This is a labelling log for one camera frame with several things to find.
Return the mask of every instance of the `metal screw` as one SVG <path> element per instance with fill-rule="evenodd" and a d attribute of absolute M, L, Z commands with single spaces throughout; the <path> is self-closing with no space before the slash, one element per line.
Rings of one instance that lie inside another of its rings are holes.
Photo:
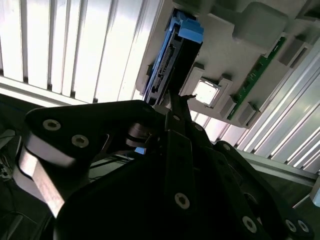
<path fill-rule="evenodd" d="M 202 131 L 202 127 L 200 125 L 195 123 L 194 126 L 197 130 Z"/>
<path fill-rule="evenodd" d="M 290 220 L 288 220 L 288 219 L 285 220 L 285 224 L 288 227 L 288 229 L 290 229 L 291 232 L 295 233 L 297 231 L 296 226 Z"/>
<path fill-rule="evenodd" d="M 180 208 L 187 210 L 190 207 L 190 201 L 187 198 L 186 195 L 184 195 L 181 192 L 178 192 L 175 196 L 174 196 L 174 200 L 176 202 L 176 204 L 179 205 Z"/>
<path fill-rule="evenodd" d="M 255 222 L 252 221 L 252 219 L 250 217 L 244 216 L 242 218 L 242 222 L 250 232 L 252 232 L 253 234 L 255 234 L 257 232 L 257 230 L 258 230 L 257 226 L 256 226 Z"/>
<path fill-rule="evenodd" d="M 299 224 L 300 228 L 302 228 L 303 231 L 305 231 L 306 233 L 309 232 L 309 228 L 307 227 L 307 225 L 303 221 L 298 220 L 298 224 Z"/>
<path fill-rule="evenodd" d="M 228 151 L 230 151 L 230 147 L 229 147 L 229 145 L 227 145 L 227 144 L 223 144 L 223 147 L 226 149 L 226 150 L 228 150 Z"/>
<path fill-rule="evenodd" d="M 85 148 L 86 146 L 89 145 L 89 140 L 86 136 L 83 136 L 83 135 L 80 135 L 80 134 L 77 134 L 77 135 L 74 135 L 72 138 L 71 138 L 71 142 L 73 145 L 75 145 L 76 147 L 78 148 Z"/>
<path fill-rule="evenodd" d="M 44 120 L 42 125 L 48 131 L 57 131 L 61 128 L 61 124 L 53 119 Z"/>

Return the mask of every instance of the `metal frame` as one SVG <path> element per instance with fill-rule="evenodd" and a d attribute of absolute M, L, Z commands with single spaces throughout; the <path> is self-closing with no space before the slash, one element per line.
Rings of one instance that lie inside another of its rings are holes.
<path fill-rule="evenodd" d="M 255 170 L 313 187 L 318 175 L 245 151 L 237 150 Z"/>

